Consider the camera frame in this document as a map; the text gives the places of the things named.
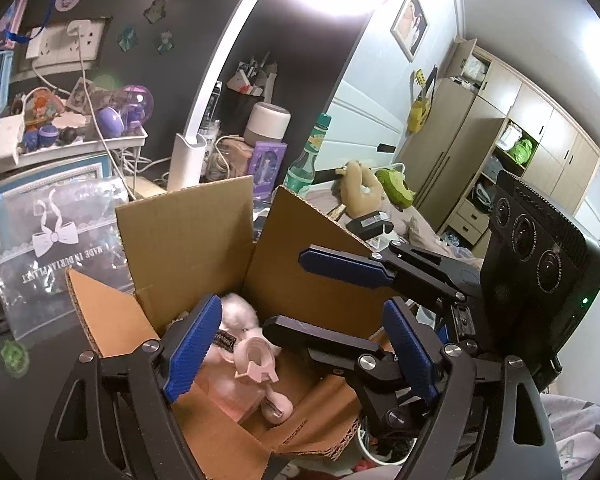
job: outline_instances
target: cardboard box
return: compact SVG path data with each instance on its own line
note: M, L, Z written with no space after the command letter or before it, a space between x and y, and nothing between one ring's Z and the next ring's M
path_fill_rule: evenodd
M155 196L117 209L136 298L69 270L78 315L102 356L132 352L163 333L205 293L236 292L260 322L276 314L354 336L381 325L389 289L367 290L301 269L311 244L368 256L370 249L301 198L280 188L262 236L253 243L250 176ZM259 480L273 454L336 458L352 438L360 406L342 378L319 378L300 356L283 351L280 382L294 413L272 427L260 415L235 424L194 385L173 412L205 475Z

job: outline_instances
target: camera lens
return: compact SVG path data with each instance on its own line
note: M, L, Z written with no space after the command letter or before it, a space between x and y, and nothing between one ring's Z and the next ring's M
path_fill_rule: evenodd
M531 256L536 245L536 228L533 222L526 216L522 216L516 223L513 231L513 247L522 258L526 260Z
M560 258L553 252L547 251L538 263L538 283L545 292L553 292L560 283Z
M498 200L498 205L496 206L496 220L500 227L504 227L509 222L509 216L511 212L509 209L509 202L507 202L506 198L501 198Z

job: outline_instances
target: bottle cap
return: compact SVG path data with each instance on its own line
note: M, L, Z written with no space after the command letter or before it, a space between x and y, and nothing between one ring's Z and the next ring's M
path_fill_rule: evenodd
M327 114L320 114L320 117L318 117L318 120L315 121L315 123L323 128L328 128L331 124L331 116L328 116Z

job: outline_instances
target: purple book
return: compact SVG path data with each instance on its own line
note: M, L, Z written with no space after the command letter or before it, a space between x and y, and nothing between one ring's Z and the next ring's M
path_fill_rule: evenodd
M253 197L266 198L273 185L285 156L284 142L256 142L247 174L253 175Z
M13 49L15 43L7 39L7 32L18 33L27 0L14 0L0 20L0 50Z

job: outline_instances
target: ceiling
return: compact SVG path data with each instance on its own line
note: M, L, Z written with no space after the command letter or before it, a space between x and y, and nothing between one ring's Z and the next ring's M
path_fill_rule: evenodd
M528 76L600 146L600 19L587 0L464 0L467 38Z

